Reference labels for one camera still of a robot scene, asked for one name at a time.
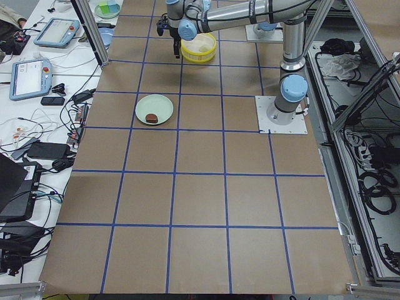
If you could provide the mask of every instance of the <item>yellow basket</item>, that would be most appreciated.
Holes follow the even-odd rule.
[[[217,40],[212,34],[198,34],[192,41],[182,40],[181,51],[184,58],[192,63],[206,63],[212,60],[217,49]]]

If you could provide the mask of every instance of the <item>laptop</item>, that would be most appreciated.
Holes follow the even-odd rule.
[[[31,218],[40,175],[37,162],[13,162],[0,154],[0,222]]]

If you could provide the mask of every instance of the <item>green object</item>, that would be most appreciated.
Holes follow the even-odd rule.
[[[102,18],[102,19],[112,19],[112,18],[115,18],[116,16],[119,15],[120,10],[121,10],[120,5],[119,5],[119,4],[116,4],[116,7],[115,7],[115,11],[116,11],[116,12],[110,12],[110,11],[109,11],[109,12],[107,12],[107,13],[103,13],[102,10],[101,10],[100,5],[97,5],[97,6],[94,8],[94,13],[95,13],[97,16],[99,16],[100,18]]]
[[[136,116],[144,124],[159,125],[166,122],[174,112],[174,105],[166,96],[153,94],[142,98],[136,105]],[[155,114],[157,123],[146,122],[148,114]]]
[[[100,10],[103,14],[109,14],[110,13],[110,8],[108,7],[108,2],[107,1],[101,1],[99,3]]]

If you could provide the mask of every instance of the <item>white plate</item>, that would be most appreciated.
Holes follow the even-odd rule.
[[[148,95],[136,105],[136,116],[144,124],[159,125],[166,122],[174,112],[174,105],[166,96],[153,94]],[[146,122],[148,114],[155,114],[158,118],[157,123]]]

